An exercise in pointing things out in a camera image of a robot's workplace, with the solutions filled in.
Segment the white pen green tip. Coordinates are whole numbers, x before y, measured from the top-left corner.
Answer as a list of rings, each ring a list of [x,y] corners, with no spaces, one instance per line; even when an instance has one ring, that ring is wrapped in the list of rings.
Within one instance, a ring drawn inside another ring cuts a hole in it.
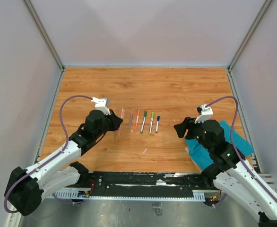
[[[143,114],[143,121],[142,121],[141,129],[140,129],[140,133],[141,133],[141,134],[142,134],[143,131],[144,131],[144,126],[145,126],[146,118],[147,118],[147,111],[144,111],[144,114]]]

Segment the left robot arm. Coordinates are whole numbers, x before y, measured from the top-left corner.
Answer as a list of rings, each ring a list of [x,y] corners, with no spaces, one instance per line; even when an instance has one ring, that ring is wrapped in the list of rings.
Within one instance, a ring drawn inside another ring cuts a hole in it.
[[[28,216],[46,197],[61,188],[73,184],[85,186],[88,170],[73,160],[93,148],[107,132],[117,131],[122,122],[113,110],[108,115],[92,110],[85,122],[55,152],[25,169],[16,167],[4,192],[5,211]],[[8,203],[15,208],[14,211],[8,209]]]

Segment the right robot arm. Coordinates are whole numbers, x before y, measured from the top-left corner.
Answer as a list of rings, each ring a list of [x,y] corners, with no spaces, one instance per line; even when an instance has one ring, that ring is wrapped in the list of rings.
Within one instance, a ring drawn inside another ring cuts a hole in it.
[[[253,153],[249,142],[225,121],[196,122],[186,117],[174,129],[179,138],[185,139],[206,189],[223,191],[245,208],[260,227],[277,227],[277,193],[247,160]]]

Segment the white grey pen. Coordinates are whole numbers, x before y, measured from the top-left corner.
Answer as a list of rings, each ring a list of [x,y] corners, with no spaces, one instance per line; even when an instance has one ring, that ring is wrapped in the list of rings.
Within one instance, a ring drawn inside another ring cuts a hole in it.
[[[156,133],[158,133],[158,129],[159,129],[159,121],[156,121]]]

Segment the orange pen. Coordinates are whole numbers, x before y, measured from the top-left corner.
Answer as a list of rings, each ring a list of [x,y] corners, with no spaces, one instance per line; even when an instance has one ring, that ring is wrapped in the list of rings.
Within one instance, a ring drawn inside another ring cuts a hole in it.
[[[135,130],[137,130],[138,128],[139,116],[140,116],[140,108],[138,108],[138,111],[137,111],[137,117],[136,117],[135,128],[134,128]]]

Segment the light green pen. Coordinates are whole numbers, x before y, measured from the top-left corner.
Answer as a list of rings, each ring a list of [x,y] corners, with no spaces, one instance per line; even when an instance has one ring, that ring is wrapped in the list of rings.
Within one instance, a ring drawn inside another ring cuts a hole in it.
[[[151,135],[151,133],[152,133],[154,117],[155,117],[155,112],[152,112],[151,113],[151,119],[150,119],[149,131],[148,131],[149,135]]]

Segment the purple pen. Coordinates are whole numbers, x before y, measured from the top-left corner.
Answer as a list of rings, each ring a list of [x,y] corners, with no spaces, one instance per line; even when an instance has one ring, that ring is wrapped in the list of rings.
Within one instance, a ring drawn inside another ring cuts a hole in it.
[[[134,108],[131,109],[129,127],[131,127],[131,125],[132,125],[133,115],[134,115]]]

